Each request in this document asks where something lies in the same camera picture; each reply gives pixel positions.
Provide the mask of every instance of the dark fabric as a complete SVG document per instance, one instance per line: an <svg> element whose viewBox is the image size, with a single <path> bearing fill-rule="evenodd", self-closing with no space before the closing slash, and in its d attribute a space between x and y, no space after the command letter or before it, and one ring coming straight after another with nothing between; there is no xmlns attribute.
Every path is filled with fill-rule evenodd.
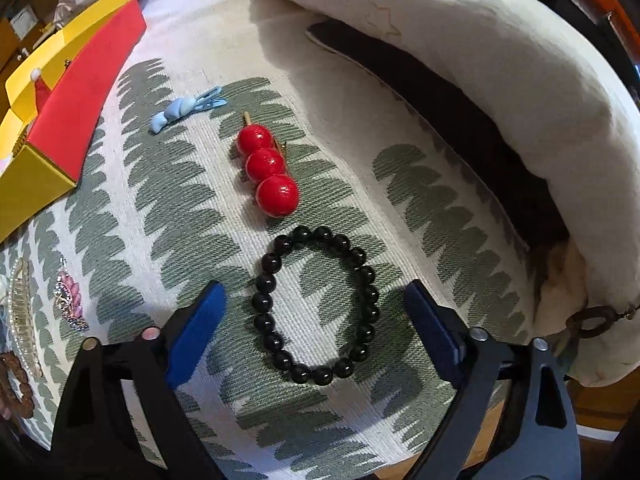
<svg viewBox="0 0 640 480"><path fill-rule="evenodd" d="M44 448L26 435L16 437L10 424L0 418L0 478L48 480L47 457Z"/></svg>
<svg viewBox="0 0 640 480"><path fill-rule="evenodd" d="M410 54L342 22L328 20L308 31L365 67L424 117L494 193L529 247L568 238L545 180L527 171L494 122L459 88Z"/></svg>

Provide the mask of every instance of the red ball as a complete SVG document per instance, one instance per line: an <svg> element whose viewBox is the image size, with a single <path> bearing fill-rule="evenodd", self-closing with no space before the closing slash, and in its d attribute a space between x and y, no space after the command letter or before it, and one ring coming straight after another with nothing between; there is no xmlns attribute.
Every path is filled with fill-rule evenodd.
<svg viewBox="0 0 640 480"><path fill-rule="evenodd" d="M278 150L273 148L255 150L249 155L244 168L249 178L258 184L271 175L280 175L287 171L284 158Z"/></svg>
<svg viewBox="0 0 640 480"><path fill-rule="evenodd" d="M274 218L290 215L298 207L298 185L289 175L273 175L255 191L258 206Z"/></svg>
<svg viewBox="0 0 640 480"><path fill-rule="evenodd" d="M260 148L270 148L273 146L273 136L271 132L260 124L248 124L238 134L236 138L238 151L249 156Z"/></svg>

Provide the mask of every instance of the yellow box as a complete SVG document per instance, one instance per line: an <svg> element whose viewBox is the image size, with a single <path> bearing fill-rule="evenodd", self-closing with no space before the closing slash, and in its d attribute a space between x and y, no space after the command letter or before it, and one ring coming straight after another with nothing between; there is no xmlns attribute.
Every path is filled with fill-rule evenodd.
<svg viewBox="0 0 640 480"><path fill-rule="evenodd" d="M0 240L75 186L49 159L25 144L0 178Z"/></svg>
<svg viewBox="0 0 640 480"><path fill-rule="evenodd" d="M14 148L15 141L18 140L18 136L20 136L26 124L14 114L11 108L8 109L2 123L0 123L0 159L9 156Z"/></svg>
<svg viewBox="0 0 640 480"><path fill-rule="evenodd" d="M65 71L65 60L73 60L109 17L130 0L98 0L66 27L47 38L6 81L6 94L14 114L23 122L36 116L31 72L39 68L42 79L53 88Z"/></svg>

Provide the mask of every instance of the red hat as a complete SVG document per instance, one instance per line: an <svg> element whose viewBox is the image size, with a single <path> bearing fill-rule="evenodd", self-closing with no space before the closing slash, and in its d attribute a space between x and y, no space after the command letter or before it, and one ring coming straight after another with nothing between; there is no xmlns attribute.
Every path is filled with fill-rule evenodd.
<svg viewBox="0 0 640 480"><path fill-rule="evenodd" d="M51 90L44 82L42 72L39 68L35 68L33 72L31 72L31 80L36 86L36 110L40 113L51 95Z"/></svg>

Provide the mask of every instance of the key ring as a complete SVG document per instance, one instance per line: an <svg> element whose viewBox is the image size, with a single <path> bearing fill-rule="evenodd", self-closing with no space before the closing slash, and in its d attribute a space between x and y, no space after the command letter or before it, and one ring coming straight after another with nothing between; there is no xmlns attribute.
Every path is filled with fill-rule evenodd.
<svg viewBox="0 0 640 480"><path fill-rule="evenodd" d="M640 305L631 306L625 312L619 314L609 305L592 306L569 316L566 320L566 327L573 336L580 339L591 339L604 334L615 322L623 317L629 320L633 319L639 309ZM582 328L583 324L590 319L602 319L602 322L594 328Z"/></svg>

